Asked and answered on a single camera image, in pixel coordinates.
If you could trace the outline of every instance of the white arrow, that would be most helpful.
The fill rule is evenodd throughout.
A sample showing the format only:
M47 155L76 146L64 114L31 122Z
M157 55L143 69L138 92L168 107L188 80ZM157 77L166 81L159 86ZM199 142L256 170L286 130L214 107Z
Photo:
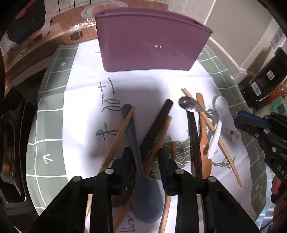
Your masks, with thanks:
M47 155L44 155L43 156L43 159L44 159L44 161L45 161L45 163L48 165L48 163L47 163L47 161L46 160L49 160L49 161L52 161L53 162L53 160L52 159L49 159L49 158L47 158L47 156L50 156L51 154L47 154Z

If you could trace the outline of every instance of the blue-gray silicone spoon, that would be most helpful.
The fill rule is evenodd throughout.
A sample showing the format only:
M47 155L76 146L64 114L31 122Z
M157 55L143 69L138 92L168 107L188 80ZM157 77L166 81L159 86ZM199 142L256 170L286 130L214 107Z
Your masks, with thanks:
M128 115L131 108L132 106L130 104L125 104L122 107L124 117ZM131 195L132 210L135 216L142 222L152 223L157 221L162 215L162 196L159 187L154 185L144 175L139 147L137 145L134 116L131 117L126 130L137 168L135 174L135 187Z

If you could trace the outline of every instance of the wooden stick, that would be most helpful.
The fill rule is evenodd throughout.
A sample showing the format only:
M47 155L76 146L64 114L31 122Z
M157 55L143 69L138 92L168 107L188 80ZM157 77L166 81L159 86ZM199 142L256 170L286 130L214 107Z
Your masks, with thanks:
M145 170L144 170L145 171L145 176L148 176L148 174L150 173L150 170L152 169L152 165L154 164L154 161L156 159L156 154L157 154L159 148L161 148L161 146L163 144L165 134L166 134L166 132L168 130L168 127L169 127L169 124L171 122L171 118L172 118L171 116L167 116L167 118L166 118L166 121L165 121L164 126L162 128L162 131L160 133L160 136L159 136L159 138L158 138L158 140L156 142L156 145L155 145L155 147L154 147L154 149L152 151L152 154L151 154L151 156L149 158L149 161L146 164L146 167L145 167Z
M183 88L182 91L183 91L183 93L186 96L193 98L192 95L186 90L186 88ZM213 124L210 122L210 120L209 120L208 116L206 115L206 113L205 112L200 112L200 114L205 119L208 127L214 132L215 128L214 128ZM223 150L223 152L224 152L224 154L225 154L225 156L226 156L226 158L227 158L227 160L228 160L228 162L229 162L229 164L230 164L230 166L232 168L232 171L234 172L234 175L236 177L237 183L239 184L240 187L242 187L242 183L241 183L240 177L238 175L237 169L236 169L236 167L234 165L234 162L233 162L228 150L226 149L223 141L221 140L221 138L219 138L218 143L219 143L221 149Z
M117 148L119 142L122 139L122 136L123 136L123 134L124 134L124 132L126 130L126 127L127 127L128 123L129 123L134 111L135 111L135 107L132 107L131 110L129 111L129 114L127 115L126 119L124 120L124 122L123 122L123 124L122 124L122 126L121 126L121 128L120 128L120 130L118 132L118 134L116 135L116 137L115 137L115 139L114 139L114 141L112 143L112 146L110 147L110 149L109 149L109 151L108 151L108 153L107 153L107 155L105 157L105 160L104 160L104 162L103 162L103 164L102 164L102 166L100 168L99 173L102 172L103 170L106 170L108 168L108 166L109 166L109 164L110 164L110 162L112 160L112 157L113 157L113 155L114 155L114 153L116 151L116 148ZM86 219L87 219L87 216L88 216L88 214L89 214L89 212L91 210L91 207L92 207L92 199L93 199L93 195L89 194L88 195L88 201L87 201L87 209L86 209Z
M158 137L158 140L156 141L156 145L153 149L152 155L149 157L148 159L148 163L149 165L146 165L144 167L144 174L147 176L150 173L150 170L152 169L152 165L154 163L155 160L155 156L159 150L159 148L162 146L163 143L163 139L165 137L165 134L167 132L167 129L169 127L169 124L171 122L171 116L167 116L166 121L164 123L164 126L162 128L162 131ZM120 224L122 223L122 221L125 219L125 217L127 216L127 213L130 211L131 209L131 197L129 198L129 200L121 207L117 208L117 210L114 212L113 217L114 217L114 232L116 232L120 226Z
M175 156L176 152L177 152L177 143L173 141L172 146L171 146L171 152L170 152L170 159L172 161L175 161L176 159L176 156ZM167 222L167 217L168 217L168 212L169 212L169 207L170 207L170 201L171 201L171 196L165 195L163 214L162 214L162 218L160 221L160 228L158 229L158 233L164 233L166 222Z

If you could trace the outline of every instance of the barcode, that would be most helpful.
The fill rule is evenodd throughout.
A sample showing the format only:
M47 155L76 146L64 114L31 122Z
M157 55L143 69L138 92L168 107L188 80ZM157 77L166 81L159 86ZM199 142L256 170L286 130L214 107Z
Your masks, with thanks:
M272 70L269 70L267 73L266 73L267 77L269 78L269 80L271 81L275 75L273 74Z
M253 82L251 84L251 87L252 87L253 91L255 92L256 96L259 96L260 94L262 94L262 92L260 91L260 89L257 86L256 82Z

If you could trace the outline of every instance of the purple plastic bin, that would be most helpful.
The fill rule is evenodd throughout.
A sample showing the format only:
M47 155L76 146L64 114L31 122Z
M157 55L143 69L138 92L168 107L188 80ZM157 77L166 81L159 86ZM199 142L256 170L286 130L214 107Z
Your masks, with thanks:
M95 18L108 72L190 70L213 32L187 16L150 8L107 8Z

